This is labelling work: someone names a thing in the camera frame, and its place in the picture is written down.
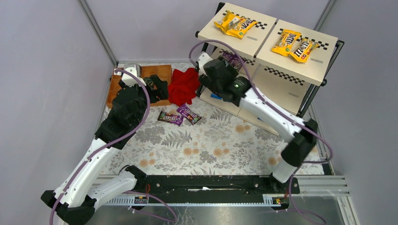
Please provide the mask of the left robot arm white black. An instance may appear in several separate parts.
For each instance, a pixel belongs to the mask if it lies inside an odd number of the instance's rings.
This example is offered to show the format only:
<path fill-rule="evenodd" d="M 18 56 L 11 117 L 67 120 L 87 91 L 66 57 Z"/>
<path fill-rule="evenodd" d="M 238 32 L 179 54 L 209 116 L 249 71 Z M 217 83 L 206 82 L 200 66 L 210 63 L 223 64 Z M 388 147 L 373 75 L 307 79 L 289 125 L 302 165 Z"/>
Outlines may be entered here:
<path fill-rule="evenodd" d="M 108 117 L 95 132 L 89 149 L 58 188 L 47 190 L 41 196 L 51 208 L 51 225 L 55 216 L 69 225 L 85 225 L 109 200 L 147 186 L 145 173 L 131 165 L 110 181 L 92 187 L 105 165 L 141 128 L 150 111 L 151 100 L 145 81 L 122 69 L 116 69 L 116 72 L 122 74 L 121 89 L 112 102 Z"/>

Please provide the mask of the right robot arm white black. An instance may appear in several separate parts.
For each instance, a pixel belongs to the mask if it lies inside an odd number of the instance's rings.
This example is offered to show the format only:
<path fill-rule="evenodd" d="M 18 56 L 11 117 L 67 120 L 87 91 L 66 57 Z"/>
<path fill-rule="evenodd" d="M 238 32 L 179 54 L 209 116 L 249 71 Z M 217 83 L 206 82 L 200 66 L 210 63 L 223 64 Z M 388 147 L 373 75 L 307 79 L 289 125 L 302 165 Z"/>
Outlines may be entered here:
<path fill-rule="evenodd" d="M 281 162 L 271 174 L 278 182 L 286 183 L 316 145 L 313 133 L 318 128 L 317 122 L 313 119 L 305 121 L 288 113 L 258 88 L 253 88 L 249 79 L 239 76 L 223 57 L 212 59 L 204 53 L 198 58 L 198 68 L 199 81 L 207 89 L 223 101 L 254 114 L 287 143 L 281 153 Z"/>

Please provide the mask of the purple candy bag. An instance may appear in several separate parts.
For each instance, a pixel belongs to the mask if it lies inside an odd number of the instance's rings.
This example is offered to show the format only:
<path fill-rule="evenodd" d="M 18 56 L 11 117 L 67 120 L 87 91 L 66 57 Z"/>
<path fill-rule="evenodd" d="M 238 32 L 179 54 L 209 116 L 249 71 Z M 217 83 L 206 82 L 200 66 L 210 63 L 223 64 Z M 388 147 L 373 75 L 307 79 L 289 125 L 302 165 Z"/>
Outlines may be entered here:
<path fill-rule="evenodd" d="M 167 122 L 170 124 L 175 124 L 175 125 L 180 126 L 183 122 L 183 117 L 179 116 L 179 115 L 161 111 L 157 118 L 157 121 L 163 121 L 163 122 Z"/>
<path fill-rule="evenodd" d="M 182 104 L 176 111 L 186 118 L 192 125 L 195 125 L 202 119 L 201 116 L 193 112 L 186 104 Z"/>

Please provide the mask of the brown M&M bag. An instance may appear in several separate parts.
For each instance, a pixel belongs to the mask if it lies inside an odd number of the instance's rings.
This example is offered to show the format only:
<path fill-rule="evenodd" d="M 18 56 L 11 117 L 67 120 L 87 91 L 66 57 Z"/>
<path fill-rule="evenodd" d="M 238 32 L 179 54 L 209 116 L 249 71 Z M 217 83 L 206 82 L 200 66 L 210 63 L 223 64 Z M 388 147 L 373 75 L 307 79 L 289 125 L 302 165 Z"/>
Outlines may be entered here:
<path fill-rule="evenodd" d="M 243 67 L 243 63 L 246 63 L 245 59 L 242 59 L 243 61 L 240 61 L 239 58 L 228 51 L 222 51 L 221 56 L 237 71 L 239 72 L 240 69 Z"/>

